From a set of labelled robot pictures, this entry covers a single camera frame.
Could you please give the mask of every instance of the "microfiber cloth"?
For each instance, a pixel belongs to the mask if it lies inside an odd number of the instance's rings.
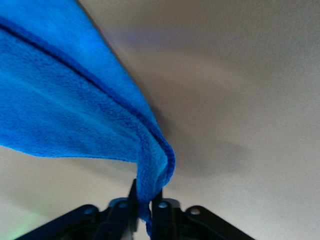
[[[0,86],[0,145],[136,163],[139,216],[150,227],[149,202],[169,182],[174,153],[76,1],[0,1]]]

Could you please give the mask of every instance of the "blue towel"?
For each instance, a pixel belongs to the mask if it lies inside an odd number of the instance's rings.
[[[0,2],[0,86],[0,145],[135,162],[139,216],[150,223],[149,202],[173,174],[173,150],[74,0]]]

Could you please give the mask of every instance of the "cloth fold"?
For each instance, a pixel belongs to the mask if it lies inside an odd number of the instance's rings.
[[[175,157],[139,89],[74,0],[0,2],[0,145],[135,162],[139,215]]]

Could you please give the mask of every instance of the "blue cloth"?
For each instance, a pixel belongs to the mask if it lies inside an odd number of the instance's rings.
[[[74,0],[0,1],[0,145],[135,162],[140,217],[175,157],[144,97]]]

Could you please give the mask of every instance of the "beige surface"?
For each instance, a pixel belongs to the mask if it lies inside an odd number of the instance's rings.
[[[318,1],[80,2],[176,152],[166,197],[257,240],[319,239]],[[0,164],[1,239],[81,204],[103,209],[135,175],[129,163],[2,148]]]

